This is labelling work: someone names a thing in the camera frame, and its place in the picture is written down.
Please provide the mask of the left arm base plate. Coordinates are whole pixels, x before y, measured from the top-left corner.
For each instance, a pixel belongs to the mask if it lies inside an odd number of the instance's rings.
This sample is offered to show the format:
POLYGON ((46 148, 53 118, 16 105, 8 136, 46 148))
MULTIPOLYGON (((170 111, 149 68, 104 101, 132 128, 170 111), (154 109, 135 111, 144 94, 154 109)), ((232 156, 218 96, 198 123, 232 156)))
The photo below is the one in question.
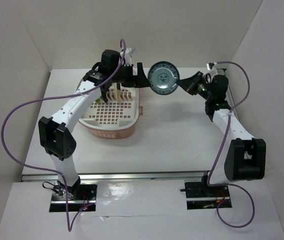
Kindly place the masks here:
MULTIPOLYGON (((81 208, 84 208, 83 212, 95 212, 96 211, 96 198, 97 198, 96 183, 81 184, 79 190, 74 195, 68 195, 68 211, 78 212, 81 208)), ((65 213, 66 212, 66 193, 65 190, 58 185, 53 187, 50 206, 50 213, 65 213)))

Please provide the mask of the beige plate with black mark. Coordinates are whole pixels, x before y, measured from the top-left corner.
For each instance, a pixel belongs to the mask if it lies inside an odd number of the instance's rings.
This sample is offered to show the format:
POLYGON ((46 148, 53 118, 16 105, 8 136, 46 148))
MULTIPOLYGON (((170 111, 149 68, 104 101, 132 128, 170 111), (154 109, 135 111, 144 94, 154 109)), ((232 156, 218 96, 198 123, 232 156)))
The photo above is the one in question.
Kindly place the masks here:
POLYGON ((114 86, 114 97, 118 103, 121 102, 121 92, 121 84, 117 82, 114 86))

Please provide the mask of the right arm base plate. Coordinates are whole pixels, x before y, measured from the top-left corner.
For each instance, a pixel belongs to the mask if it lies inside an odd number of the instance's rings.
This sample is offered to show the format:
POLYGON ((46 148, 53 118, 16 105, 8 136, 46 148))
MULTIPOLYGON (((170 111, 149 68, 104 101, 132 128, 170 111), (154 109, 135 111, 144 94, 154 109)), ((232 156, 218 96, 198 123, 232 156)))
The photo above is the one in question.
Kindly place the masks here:
POLYGON ((230 192, 227 187, 210 187, 201 182, 185 182, 180 192, 185 193, 188 210, 232 208, 230 192))

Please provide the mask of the blue patterned plate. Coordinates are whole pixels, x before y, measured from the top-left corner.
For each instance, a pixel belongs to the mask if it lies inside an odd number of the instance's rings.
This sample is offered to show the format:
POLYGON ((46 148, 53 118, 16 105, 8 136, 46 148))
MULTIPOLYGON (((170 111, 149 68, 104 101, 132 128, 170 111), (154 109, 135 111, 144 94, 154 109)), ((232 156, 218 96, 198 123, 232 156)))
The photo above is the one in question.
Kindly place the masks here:
POLYGON ((147 79, 155 93, 165 96, 172 94, 178 88, 180 73, 172 63, 160 61, 149 69, 147 79))

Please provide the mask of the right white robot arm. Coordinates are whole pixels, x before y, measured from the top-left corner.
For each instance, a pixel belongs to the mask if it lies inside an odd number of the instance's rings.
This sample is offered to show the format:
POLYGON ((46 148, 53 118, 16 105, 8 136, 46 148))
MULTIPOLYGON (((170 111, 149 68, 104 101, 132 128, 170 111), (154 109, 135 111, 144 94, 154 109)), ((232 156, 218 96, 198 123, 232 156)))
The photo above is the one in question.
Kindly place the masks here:
POLYGON ((227 101, 229 80, 223 75, 197 72, 177 83, 190 95, 205 100, 205 113, 223 133, 211 170, 201 179, 200 190, 212 196, 219 186, 237 181, 261 180, 265 176, 266 142, 250 134, 227 101))

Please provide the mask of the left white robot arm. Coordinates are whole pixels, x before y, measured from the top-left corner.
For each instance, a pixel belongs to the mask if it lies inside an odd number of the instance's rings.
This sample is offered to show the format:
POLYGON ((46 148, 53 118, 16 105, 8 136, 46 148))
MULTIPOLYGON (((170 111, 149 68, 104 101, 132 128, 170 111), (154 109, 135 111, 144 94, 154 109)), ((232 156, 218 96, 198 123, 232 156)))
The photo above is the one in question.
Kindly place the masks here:
POLYGON ((149 86, 142 63, 134 70, 134 48, 105 50, 80 80, 75 96, 50 117, 38 122, 40 145, 61 173, 57 184, 70 200, 79 197, 81 180, 73 160, 77 143, 72 132, 77 123, 104 139, 125 139, 133 134, 139 117, 140 89, 149 86))

